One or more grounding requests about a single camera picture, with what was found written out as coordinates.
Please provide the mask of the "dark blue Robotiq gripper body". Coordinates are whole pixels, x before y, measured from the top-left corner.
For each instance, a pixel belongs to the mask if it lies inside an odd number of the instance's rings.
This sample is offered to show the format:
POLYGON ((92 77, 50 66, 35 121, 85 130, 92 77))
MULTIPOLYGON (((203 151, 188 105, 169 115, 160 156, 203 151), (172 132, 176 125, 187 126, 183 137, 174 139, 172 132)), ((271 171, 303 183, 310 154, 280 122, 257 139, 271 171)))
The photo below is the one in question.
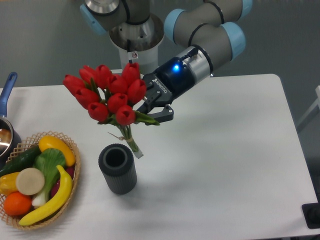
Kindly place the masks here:
POLYGON ((144 108, 164 107, 191 89, 196 82, 191 69, 174 57, 142 78, 147 87, 144 108))

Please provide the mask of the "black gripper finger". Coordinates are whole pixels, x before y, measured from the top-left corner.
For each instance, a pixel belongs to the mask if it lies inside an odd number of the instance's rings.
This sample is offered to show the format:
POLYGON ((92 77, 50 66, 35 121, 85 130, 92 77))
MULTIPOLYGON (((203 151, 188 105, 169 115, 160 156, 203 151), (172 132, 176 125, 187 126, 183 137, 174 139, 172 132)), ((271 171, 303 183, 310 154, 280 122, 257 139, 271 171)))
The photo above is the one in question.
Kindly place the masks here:
POLYGON ((136 110, 136 123, 163 123, 173 120, 174 110, 165 105, 160 112, 149 113, 150 106, 145 102, 136 110))

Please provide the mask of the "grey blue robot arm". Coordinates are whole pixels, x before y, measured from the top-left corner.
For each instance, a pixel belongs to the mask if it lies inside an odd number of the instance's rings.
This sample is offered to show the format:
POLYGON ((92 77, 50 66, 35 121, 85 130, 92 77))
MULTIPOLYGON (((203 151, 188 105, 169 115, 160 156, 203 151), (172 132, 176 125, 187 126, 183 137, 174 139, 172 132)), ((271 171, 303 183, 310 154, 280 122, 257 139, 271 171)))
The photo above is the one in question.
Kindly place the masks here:
POLYGON ((206 0, 160 20, 148 0, 86 0, 80 12, 96 34, 109 34, 122 65, 139 64, 147 92, 138 111, 167 122, 175 99, 244 51, 246 38, 237 21, 252 5, 206 0))

